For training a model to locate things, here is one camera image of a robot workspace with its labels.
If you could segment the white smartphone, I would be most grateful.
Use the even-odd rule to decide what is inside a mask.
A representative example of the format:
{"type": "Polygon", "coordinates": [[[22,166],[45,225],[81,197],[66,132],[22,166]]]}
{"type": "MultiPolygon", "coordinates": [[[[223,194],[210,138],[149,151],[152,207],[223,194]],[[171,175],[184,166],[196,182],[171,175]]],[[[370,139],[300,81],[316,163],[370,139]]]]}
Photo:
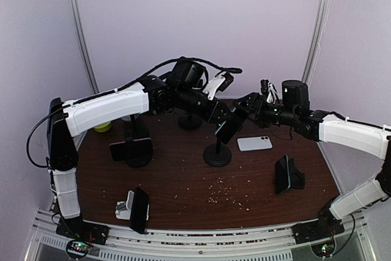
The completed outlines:
{"type": "Polygon", "coordinates": [[[272,149],[272,142],[268,136],[239,138],[237,144],[242,152],[272,149]]]}

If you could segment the black round-base tall stand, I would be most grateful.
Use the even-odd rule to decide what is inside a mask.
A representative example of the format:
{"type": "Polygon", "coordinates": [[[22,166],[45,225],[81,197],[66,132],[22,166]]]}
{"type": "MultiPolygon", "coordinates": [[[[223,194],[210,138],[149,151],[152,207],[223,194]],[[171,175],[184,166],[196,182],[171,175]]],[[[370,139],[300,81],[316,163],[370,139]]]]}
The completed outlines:
{"type": "Polygon", "coordinates": [[[203,151],[203,159],[211,167],[224,167],[232,160],[231,150],[219,139],[203,151]]]}

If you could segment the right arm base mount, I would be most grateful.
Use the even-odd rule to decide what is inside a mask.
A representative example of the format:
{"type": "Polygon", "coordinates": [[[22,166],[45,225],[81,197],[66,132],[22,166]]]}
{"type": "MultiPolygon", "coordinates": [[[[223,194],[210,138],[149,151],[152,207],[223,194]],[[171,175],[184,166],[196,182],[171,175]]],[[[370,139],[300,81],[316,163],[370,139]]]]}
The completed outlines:
{"type": "Polygon", "coordinates": [[[336,235],[345,228],[340,219],[336,219],[326,207],[318,212],[318,219],[305,223],[297,223],[292,228],[296,244],[313,243],[312,252],[321,258],[334,256],[337,252],[336,235]]]}

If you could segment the dark blue-edged smartphone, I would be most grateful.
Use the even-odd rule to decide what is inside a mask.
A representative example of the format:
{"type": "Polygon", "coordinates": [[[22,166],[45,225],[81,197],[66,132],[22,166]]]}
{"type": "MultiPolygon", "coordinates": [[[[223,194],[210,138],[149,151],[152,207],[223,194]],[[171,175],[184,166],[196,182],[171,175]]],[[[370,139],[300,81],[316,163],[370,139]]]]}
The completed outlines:
{"type": "Polygon", "coordinates": [[[234,115],[231,119],[226,120],[221,124],[215,131],[215,136],[223,144],[227,144],[231,138],[239,131],[244,121],[247,119],[246,116],[234,115]]]}

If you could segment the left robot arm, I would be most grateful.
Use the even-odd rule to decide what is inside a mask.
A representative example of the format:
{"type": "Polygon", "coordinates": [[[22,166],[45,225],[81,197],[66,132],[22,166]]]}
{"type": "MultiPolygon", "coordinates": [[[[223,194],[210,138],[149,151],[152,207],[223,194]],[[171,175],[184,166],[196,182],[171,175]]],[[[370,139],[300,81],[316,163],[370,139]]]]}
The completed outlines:
{"type": "Polygon", "coordinates": [[[47,118],[48,168],[53,175],[64,229],[75,239],[88,233],[76,184],[78,151],[74,137],[125,116],[179,108],[208,123],[231,119],[228,106],[216,98],[240,68],[220,67],[196,57],[165,61],[123,86],[78,100],[55,98],[47,118]]]}

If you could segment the black phone teal edge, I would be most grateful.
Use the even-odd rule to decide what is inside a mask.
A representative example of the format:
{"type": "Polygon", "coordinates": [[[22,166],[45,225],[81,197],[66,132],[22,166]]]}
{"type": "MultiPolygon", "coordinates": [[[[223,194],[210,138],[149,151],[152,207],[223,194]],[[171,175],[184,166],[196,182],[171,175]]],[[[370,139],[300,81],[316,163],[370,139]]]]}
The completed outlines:
{"type": "Polygon", "coordinates": [[[284,155],[275,163],[275,190],[281,195],[291,188],[290,165],[288,155],[284,155]]]}

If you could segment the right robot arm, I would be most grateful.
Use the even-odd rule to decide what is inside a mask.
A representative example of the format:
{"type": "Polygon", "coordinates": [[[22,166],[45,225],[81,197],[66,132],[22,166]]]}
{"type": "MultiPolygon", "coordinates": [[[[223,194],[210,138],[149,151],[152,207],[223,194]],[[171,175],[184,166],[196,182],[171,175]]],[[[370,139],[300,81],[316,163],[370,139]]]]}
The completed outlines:
{"type": "Polygon", "coordinates": [[[271,103],[266,94],[252,92],[234,105],[260,128],[285,125],[306,139],[344,145],[383,160],[381,171],[353,191],[329,201],[313,224],[317,237],[328,236],[351,213],[390,195],[390,127],[351,120],[335,111],[311,110],[308,86],[298,80],[282,82],[282,102],[271,103]]]}

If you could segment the black round-base phone stand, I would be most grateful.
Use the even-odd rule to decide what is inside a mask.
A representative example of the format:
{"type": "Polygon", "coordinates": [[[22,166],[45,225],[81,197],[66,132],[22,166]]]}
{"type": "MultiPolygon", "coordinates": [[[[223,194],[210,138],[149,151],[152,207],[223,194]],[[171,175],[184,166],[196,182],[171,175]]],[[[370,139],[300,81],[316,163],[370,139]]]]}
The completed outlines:
{"type": "Polygon", "coordinates": [[[184,130],[196,130],[201,125],[201,118],[195,114],[183,114],[178,118],[178,126],[184,130]]]}

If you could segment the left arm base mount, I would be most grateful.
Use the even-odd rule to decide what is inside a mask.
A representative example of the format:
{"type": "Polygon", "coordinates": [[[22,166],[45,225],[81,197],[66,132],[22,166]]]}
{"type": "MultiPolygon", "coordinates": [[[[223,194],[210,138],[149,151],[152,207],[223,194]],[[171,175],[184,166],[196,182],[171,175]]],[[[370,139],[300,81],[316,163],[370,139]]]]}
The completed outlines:
{"type": "Polygon", "coordinates": [[[108,226],[86,222],[84,227],[84,232],[73,232],[62,219],[57,223],[56,233],[70,239],[65,245],[65,252],[71,259],[85,258],[96,245],[106,244],[108,226]]]}

